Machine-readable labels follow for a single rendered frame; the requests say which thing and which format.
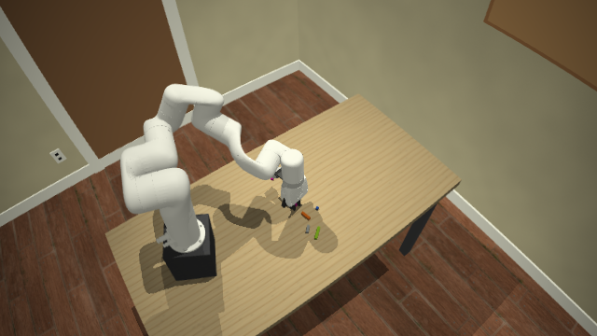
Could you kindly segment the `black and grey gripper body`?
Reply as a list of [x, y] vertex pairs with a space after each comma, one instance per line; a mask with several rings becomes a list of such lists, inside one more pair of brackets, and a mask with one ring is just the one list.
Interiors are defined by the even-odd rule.
[[281, 188], [281, 199], [285, 198], [286, 204], [290, 207], [297, 203], [308, 192], [307, 179], [304, 176], [303, 184], [297, 189], [287, 187]]

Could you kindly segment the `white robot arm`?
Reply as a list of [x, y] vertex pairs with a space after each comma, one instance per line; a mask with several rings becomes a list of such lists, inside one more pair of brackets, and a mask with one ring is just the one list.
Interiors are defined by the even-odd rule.
[[181, 126], [188, 105], [195, 105], [192, 125], [226, 145], [232, 158], [250, 175], [262, 180], [280, 177], [282, 188], [297, 189], [304, 182], [302, 153], [278, 141], [269, 140], [257, 159], [250, 159], [241, 146], [242, 126], [220, 113], [223, 104], [223, 96], [211, 89], [180, 84], [168, 86], [157, 116], [144, 123], [146, 143], [129, 147], [120, 156], [126, 207], [133, 214], [159, 209], [167, 232], [156, 241], [159, 244], [168, 240], [170, 242], [163, 246], [170, 245], [180, 253], [198, 249], [205, 239], [205, 228], [196, 218], [191, 201], [187, 173], [176, 168], [178, 156], [173, 133]]

